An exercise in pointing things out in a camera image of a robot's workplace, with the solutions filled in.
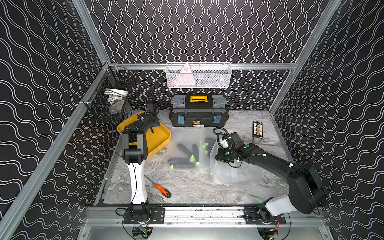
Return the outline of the yellow plastic tray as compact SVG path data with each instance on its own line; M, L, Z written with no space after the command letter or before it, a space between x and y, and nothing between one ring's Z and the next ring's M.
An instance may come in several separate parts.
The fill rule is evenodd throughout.
M128 119L124 120L122 123L120 123L117 127L117 131L122 134L122 131L124 128L134 122L137 121L137 115L142 114L143 111L138 112ZM172 133L171 131L164 126L162 123L158 127L153 128L153 133L148 130L146 133L146 139L147 139L147 146L148 146L148 156L147 158L150 158L154 156L157 152L159 152L161 149L163 149L170 141Z

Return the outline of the clear plastic bag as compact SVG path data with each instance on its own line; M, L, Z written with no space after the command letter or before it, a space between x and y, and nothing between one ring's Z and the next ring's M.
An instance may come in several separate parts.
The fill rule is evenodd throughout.
M210 155L216 142L217 136L213 133L213 129L201 127L197 145L199 154L197 167L200 171L208 171L210 169Z
M215 160L219 146L211 150L210 167L215 185L233 187L260 198L279 197L288 193L288 185L276 175L244 162L223 163Z

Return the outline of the clear zip-top bag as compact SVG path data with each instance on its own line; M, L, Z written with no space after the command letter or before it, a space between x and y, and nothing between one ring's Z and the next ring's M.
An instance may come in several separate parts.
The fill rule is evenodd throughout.
M197 170L200 167L200 129L174 128L166 152L169 170Z

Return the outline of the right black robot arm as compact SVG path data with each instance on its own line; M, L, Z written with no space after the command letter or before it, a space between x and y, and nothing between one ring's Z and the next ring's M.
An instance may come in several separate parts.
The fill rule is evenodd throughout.
M245 144L237 133L218 133L219 146L215 160L227 164L247 163L261 167L286 182L287 195L269 198L258 210L261 220L290 212L310 214L326 198L326 190L317 170L313 166L300 167L272 155L255 144Z

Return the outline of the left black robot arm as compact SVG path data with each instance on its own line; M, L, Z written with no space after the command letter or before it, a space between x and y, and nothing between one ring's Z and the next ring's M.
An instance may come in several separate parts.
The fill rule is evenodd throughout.
M148 144L146 134L148 130L157 127L157 106L146 104L144 112L137 114L137 120L122 131L122 158L128 165L132 197L128 208L132 218L136 217L139 222L150 217L150 204L145 190L144 166L148 158Z

